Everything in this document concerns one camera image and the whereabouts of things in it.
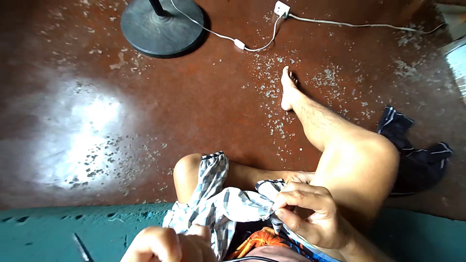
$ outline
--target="painted concrete floor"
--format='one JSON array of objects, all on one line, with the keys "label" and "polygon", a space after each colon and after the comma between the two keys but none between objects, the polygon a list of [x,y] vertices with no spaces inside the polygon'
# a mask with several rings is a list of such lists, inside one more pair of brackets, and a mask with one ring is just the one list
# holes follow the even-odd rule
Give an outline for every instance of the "painted concrete floor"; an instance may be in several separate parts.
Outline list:
[{"label": "painted concrete floor", "polygon": [[[197,0],[212,29],[250,47],[268,42],[274,0]],[[350,23],[431,30],[423,0],[290,0],[291,12]],[[466,106],[444,57],[444,29],[417,35],[288,19],[260,53],[210,35],[184,57],[138,54],[119,22],[125,0],[27,0],[1,20],[0,208],[176,200],[172,168],[194,152],[223,150],[270,170],[314,171],[320,153],[294,113],[280,109],[280,72],[370,130],[386,104],[416,120],[418,148],[455,150],[435,188],[390,207],[466,220]]]}]

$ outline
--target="black round base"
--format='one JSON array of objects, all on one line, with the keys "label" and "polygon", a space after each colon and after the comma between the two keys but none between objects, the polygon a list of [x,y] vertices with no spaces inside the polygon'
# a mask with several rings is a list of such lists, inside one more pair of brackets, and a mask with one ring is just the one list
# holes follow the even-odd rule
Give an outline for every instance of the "black round base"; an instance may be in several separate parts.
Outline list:
[{"label": "black round base", "polygon": [[[204,15],[191,0],[173,0],[179,10],[204,25]],[[160,0],[168,13],[155,14],[149,0],[134,0],[123,12],[121,29],[134,48],[148,56],[173,58],[186,55],[202,44],[205,30],[178,12],[170,0]]]}]

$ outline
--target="teal painted surface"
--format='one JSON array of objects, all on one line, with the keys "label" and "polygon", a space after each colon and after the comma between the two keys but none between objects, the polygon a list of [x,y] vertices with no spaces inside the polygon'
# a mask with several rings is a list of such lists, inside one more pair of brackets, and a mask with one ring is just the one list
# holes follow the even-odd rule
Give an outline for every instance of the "teal painted surface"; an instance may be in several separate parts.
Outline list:
[{"label": "teal painted surface", "polygon": [[370,236],[396,261],[466,261],[466,222],[463,221],[383,209]]},{"label": "teal painted surface", "polygon": [[94,261],[120,261],[136,234],[148,226],[161,225],[166,210],[172,205],[1,211],[0,261],[82,262],[72,239],[74,232],[80,236]]},{"label": "teal painted surface", "polygon": [[[82,262],[78,233],[96,262],[119,261],[143,228],[161,225],[172,206],[144,204],[0,211],[0,261]],[[371,238],[400,262],[466,261],[466,222],[384,209]]]}]

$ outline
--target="toe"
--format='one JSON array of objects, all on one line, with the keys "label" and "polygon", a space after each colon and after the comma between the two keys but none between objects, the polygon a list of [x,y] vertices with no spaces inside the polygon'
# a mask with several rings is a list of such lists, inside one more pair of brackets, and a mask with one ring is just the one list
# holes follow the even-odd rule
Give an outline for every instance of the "toe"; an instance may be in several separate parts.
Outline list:
[{"label": "toe", "polygon": [[289,70],[289,66],[286,66],[286,67],[283,68],[283,75],[284,76],[288,75],[288,70]]}]

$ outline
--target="hand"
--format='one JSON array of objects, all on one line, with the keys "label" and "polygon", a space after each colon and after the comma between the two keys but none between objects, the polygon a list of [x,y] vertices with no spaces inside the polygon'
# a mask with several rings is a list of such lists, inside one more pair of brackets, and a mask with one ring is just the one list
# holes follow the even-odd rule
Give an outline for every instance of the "hand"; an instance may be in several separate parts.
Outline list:
[{"label": "hand", "polygon": [[[305,208],[307,214],[303,219],[287,206]],[[291,182],[278,193],[272,209],[289,229],[318,247],[341,249],[351,239],[349,223],[327,188]]]},{"label": "hand", "polygon": [[217,262],[207,227],[192,225],[186,235],[149,227],[136,235],[121,262]]}]

